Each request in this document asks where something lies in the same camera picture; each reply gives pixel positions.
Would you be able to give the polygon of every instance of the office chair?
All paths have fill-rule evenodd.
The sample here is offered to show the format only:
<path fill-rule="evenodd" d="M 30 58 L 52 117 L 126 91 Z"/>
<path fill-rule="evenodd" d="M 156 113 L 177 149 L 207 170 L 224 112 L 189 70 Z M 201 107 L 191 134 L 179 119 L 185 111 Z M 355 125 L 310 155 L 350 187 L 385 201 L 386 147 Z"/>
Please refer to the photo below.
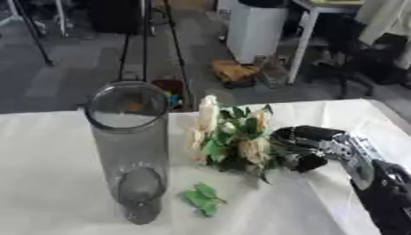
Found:
<path fill-rule="evenodd" d="M 327 50 L 331 55 L 343 54 L 344 60 L 340 64 L 327 64 L 320 62 L 312 65 L 312 74 L 307 78 L 311 83 L 313 76 L 331 76 L 339 79 L 340 91 L 337 99 L 343 99 L 348 93 L 348 83 L 354 82 L 365 88 L 365 96 L 373 96 L 373 84 L 357 73 L 363 73 L 366 61 L 371 57 L 393 62 L 406 44 L 406 38 L 384 34 L 373 45 L 366 46 L 359 41 L 359 36 L 365 29 L 365 25 L 356 21 L 352 16 L 344 16 L 329 20 L 324 18 L 324 28 L 327 33 L 319 37 L 327 41 Z"/>

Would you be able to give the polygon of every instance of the rose bouquet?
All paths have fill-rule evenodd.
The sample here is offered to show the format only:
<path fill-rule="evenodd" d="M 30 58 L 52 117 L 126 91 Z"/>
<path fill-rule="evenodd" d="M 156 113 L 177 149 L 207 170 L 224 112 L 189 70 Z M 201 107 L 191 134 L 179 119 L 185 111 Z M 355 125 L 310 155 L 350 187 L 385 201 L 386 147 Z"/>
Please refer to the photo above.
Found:
<path fill-rule="evenodd" d="M 269 105 L 254 111 L 221 107 L 216 97 L 209 95 L 200 104 L 197 123 L 188 131 L 188 147 L 197 162 L 266 181 L 268 170 L 283 165 L 283 158 L 272 154 L 269 141 L 272 114 Z"/>

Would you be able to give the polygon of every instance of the clear glass vase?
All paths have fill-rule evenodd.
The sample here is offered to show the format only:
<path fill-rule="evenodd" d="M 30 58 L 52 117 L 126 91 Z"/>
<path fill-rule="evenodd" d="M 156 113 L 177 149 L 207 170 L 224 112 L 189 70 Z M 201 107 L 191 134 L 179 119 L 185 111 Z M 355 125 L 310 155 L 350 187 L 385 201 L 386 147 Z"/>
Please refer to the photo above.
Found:
<path fill-rule="evenodd" d="M 161 89 L 140 82 L 109 84 L 85 108 L 110 193 L 135 224 L 150 223 L 161 212 L 168 109 Z"/>

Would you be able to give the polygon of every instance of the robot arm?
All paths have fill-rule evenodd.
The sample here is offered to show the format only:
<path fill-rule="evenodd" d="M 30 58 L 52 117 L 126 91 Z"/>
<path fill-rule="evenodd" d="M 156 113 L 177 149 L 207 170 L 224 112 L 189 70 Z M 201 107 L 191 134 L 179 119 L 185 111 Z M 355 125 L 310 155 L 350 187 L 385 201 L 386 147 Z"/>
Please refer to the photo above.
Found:
<path fill-rule="evenodd" d="M 411 235 L 411 176 L 400 165 L 385 162 L 363 137 L 343 130 L 310 126 L 278 129 L 271 136 L 311 154 L 294 157 L 293 170 L 304 173 L 328 162 L 341 163 L 355 193 L 383 235 Z"/>

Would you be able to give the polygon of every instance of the white table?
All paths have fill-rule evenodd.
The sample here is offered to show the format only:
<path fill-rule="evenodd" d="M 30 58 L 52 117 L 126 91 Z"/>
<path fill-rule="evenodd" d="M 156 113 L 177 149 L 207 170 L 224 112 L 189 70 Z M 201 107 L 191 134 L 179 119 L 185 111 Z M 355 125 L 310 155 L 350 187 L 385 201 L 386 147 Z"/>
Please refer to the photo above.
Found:
<path fill-rule="evenodd" d="M 398 128 L 409 126 L 376 105 L 366 100 L 274 104 L 272 127 L 357 130 L 378 144 L 387 160 L 411 169 L 411 139 Z M 183 147 L 185 128 L 195 116 L 170 115 L 170 186 L 162 213 L 146 226 L 124 220 L 108 194 L 83 113 L 0 116 L 0 234 L 378 234 L 335 162 L 305 175 L 272 172 L 273 185 L 195 166 Z M 200 181 L 228 201 L 215 218 L 195 214 L 177 196 Z"/>
<path fill-rule="evenodd" d="M 303 34 L 300 37 L 298 47 L 293 58 L 293 63 L 291 65 L 288 76 L 289 84 L 293 84 L 296 79 L 298 70 L 300 69 L 300 65 L 305 54 L 305 50 L 311 39 L 314 27 L 316 26 L 318 16 L 320 14 L 355 13 L 360 8 L 359 5 L 314 4 L 309 2 L 309 0 L 293 0 L 293 2 L 307 10 L 309 17 L 305 23 Z"/>

